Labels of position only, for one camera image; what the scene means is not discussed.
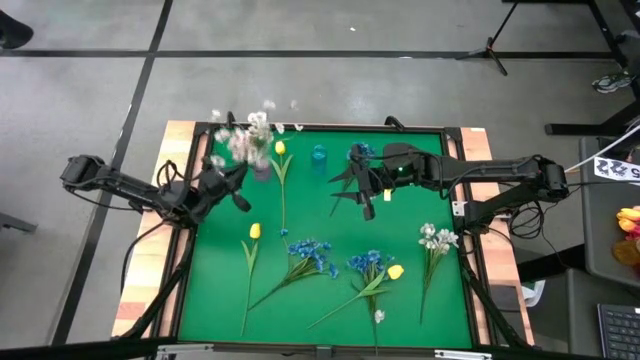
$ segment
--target black floor stripe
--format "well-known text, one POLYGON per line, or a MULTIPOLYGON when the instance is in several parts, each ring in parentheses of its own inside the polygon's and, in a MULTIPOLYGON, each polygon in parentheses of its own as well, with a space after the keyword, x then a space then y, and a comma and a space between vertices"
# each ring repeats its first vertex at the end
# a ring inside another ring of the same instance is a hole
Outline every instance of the black floor stripe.
MULTIPOLYGON (((127 113, 124 125, 122 126, 122 132, 118 142, 116 143, 115 152, 111 160, 111 166, 116 169, 119 169, 124 161, 124 155, 127 152, 127 147, 131 140, 131 134, 133 133, 138 112, 140 111, 140 104, 142 103, 142 98, 144 97, 144 92, 147 88, 149 77, 151 76, 151 70, 155 60, 153 53, 157 51, 160 46, 160 40, 162 39, 162 34, 167 25, 172 4, 173 0, 165 0, 162 7, 160 19, 158 20, 156 31, 154 32, 151 45, 149 46, 149 56, 146 57, 142 66, 142 71, 140 73, 136 89, 133 93, 129 112, 127 113)), ((111 198, 111 194, 100 192, 98 202, 108 205, 111 202, 111 198)), ((67 342, 69 331, 73 325, 73 318, 75 317, 78 304, 80 303, 80 298, 82 297, 82 291, 89 275, 91 262, 95 256, 98 242, 100 240, 100 234, 102 233, 106 218, 107 209, 105 207, 97 206, 85 231, 84 239, 82 241, 83 246, 79 258, 80 260, 78 261, 67 298, 62 307, 62 311, 60 312, 60 318, 51 342, 52 345, 62 345, 67 342)))
MULTIPOLYGON (((413 58, 456 59, 467 51, 387 50, 12 50, 0 57, 46 58, 413 58)), ((614 59, 607 51, 502 51, 502 59, 614 59)))

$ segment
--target concrete floor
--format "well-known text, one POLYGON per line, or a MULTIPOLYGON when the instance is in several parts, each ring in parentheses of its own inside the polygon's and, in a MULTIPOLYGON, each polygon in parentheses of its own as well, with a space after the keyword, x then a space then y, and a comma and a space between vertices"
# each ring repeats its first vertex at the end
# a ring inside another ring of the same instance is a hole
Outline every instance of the concrete floor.
MULTIPOLYGON (((629 28, 617 2, 600 3, 614 32, 629 28)), ((25 49, 57 50, 146 50, 162 5, 0 0, 0 9, 34 28, 25 49)), ((465 51, 480 47, 508 9, 499 0, 181 0, 160 48, 465 51)), ((586 6, 520 5, 496 49, 608 48, 586 6)), ((9 85, 0 87, 0 124, 8 129, 0 134, 0 211, 39 224, 33 235, 0 232, 0 347, 49 340, 92 210, 58 177, 69 156, 111 158, 142 64, 0 57, 0 79, 9 85)), ((543 125, 599 123, 633 99, 628 90, 591 89, 616 71, 612 61, 504 64, 508 77, 484 60, 157 59, 122 170, 151 178, 169 119, 206 120, 212 108, 246 114, 265 99, 278 104, 274 116, 284 122, 377 124, 392 114, 407 125, 485 127, 496 158, 540 153, 569 166, 578 160, 578 138, 546 136, 543 125), (291 100, 299 110, 286 110, 291 100)), ((549 215, 545 232, 558 250, 583 241, 579 192, 549 215)), ((69 341, 109 337, 123 255, 138 224, 138 216, 109 212, 69 341)), ((543 241, 514 242, 519 259, 551 252, 543 241)), ((553 349, 562 342, 541 341, 553 349)))

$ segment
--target yellow flower bud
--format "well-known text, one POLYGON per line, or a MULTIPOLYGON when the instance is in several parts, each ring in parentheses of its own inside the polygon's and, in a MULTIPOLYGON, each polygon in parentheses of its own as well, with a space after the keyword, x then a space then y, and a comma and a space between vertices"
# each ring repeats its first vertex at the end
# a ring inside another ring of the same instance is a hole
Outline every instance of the yellow flower bud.
POLYGON ((251 225, 251 230, 249 230, 249 236, 254 240, 258 240, 260 238, 260 224, 259 223, 255 223, 255 224, 251 225))
POLYGON ((276 143, 276 154, 284 155, 286 151, 287 151, 287 148, 286 146, 284 146, 284 143, 282 141, 278 141, 276 143))
POLYGON ((400 265, 393 265, 387 270, 387 274, 389 274, 389 277, 391 278, 391 280, 398 279, 400 276, 402 276, 403 272, 404 272, 404 269, 400 265))

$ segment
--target white label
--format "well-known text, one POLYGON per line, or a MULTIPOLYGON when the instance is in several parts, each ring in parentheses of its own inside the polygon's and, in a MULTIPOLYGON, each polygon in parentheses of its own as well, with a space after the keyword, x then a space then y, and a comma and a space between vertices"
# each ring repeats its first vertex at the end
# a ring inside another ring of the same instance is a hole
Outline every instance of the white label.
POLYGON ((631 183, 640 186, 640 166, 620 160, 596 157, 593 159, 593 173, 596 176, 614 181, 638 181, 631 183))

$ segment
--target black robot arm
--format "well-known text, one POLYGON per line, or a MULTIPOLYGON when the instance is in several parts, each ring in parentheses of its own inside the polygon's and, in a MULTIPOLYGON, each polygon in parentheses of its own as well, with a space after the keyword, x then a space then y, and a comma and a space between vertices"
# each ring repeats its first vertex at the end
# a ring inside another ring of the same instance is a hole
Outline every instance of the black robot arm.
POLYGON ((519 185, 486 201, 468 201, 457 227, 471 232, 485 232, 493 218, 532 201, 558 202, 569 194, 562 166, 541 156, 515 160, 460 161, 421 151, 405 143, 384 147, 383 155, 366 157, 358 145, 351 149, 347 170, 331 179, 355 177, 357 192, 333 194, 364 205, 364 217, 375 217, 371 198, 383 191, 404 186, 421 186, 448 197, 455 186, 474 182, 518 182, 519 185), (369 167, 370 160, 382 160, 369 167))
POLYGON ((65 190, 71 193, 78 190, 107 191, 129 200, 129 205, 138 211, 150 209, 167 223, 183 228, 201 223, 212 207, 227 195, 232 196, 242 211, 251 209, 251 205, 238 194, 247 173, 247 164, 218 169, 206 161, 198 175, 198 189, 190 185, 191 180, 185 179, 173 163, 167 162, 160 172, 163 170, 167 182, 156 187, 121 173, 97 156, 80 155, 69 159, 60 178, 65 190), (181 180, 174 181, 176 175, 181 180))

